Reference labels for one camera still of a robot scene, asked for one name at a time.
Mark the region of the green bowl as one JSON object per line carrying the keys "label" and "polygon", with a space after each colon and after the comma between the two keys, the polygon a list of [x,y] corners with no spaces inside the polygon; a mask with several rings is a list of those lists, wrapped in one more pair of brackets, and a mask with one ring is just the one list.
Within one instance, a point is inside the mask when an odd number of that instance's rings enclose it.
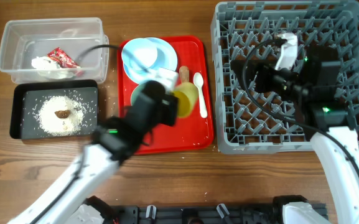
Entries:
{"label": "green bowl", "polygon": [[137,97],[139,96],[140,92],[143,91],[143,89],[146,86],[146,82],[139,84],[131,93],[131,105],[133,105],[137,99]]}

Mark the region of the yellow plastic cup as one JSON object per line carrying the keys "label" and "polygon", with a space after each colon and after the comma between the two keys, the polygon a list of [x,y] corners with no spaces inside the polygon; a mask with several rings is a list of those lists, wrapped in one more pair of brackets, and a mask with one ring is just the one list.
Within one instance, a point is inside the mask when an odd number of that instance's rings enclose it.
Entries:
{"label": "yellow plastic cup", "polygon": [[178,98],[177,116],[179,118],[188,117],[198,100],[197,87],[193,83],[184,82],[174,89],[173,94]]}

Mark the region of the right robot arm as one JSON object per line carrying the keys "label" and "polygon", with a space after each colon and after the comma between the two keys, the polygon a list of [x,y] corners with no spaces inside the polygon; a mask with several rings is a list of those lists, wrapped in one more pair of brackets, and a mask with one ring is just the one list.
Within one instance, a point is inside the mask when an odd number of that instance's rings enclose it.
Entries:
{"label": "right robot arm", "polygon": [[324,46],[307,48],[299,72],[293,72],[295,60],[287,47],[276,61],[255,60],[255,47],[244,60],[233,60],[242,90],[251,87],[257,93],[275,92],[294,104],[295,114],[286,116],[250,100],[274,119],[291,123],[304,134],[317,154],[334,200],[338,221],[359,223],[359,146],[356,122],[335,92],[340,61],[335,49]]}

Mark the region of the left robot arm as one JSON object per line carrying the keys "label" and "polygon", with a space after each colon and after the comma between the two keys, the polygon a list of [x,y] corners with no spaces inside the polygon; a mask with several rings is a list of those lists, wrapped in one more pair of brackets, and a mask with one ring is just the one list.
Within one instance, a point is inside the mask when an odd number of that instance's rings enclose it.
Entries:
{"label": "left robot arm", "polygon": [[85,204],[100,184],[114,175],[144,143],[157,125],[173,126],[178,99],[176,83],[148,81],[124,117],[112,117],[97,126],[91,143],[67,170],[11,223],[103,223],[95,207]]}

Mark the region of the red strawberry cake wrapper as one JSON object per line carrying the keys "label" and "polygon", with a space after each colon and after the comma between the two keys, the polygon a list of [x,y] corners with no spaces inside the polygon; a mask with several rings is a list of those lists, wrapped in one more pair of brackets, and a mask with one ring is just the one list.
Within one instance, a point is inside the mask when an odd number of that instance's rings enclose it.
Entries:
{"label": "red strawberry cake wrapper", "polygon": [[60,47],[53,49],[47,56],[51,60],[57,62],[62,68],[80,68],[80,66]]}

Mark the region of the white tissue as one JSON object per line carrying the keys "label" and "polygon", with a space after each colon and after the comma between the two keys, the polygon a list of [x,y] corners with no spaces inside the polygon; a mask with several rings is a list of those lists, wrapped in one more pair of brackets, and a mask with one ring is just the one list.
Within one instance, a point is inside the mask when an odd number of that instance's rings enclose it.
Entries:
{"label": "white tissue", "polygon": [[64,69],[58,62],[46,56],[32,59],[31,65],[40,76],[54,80],[72,78],[77,74],[75,71]]}

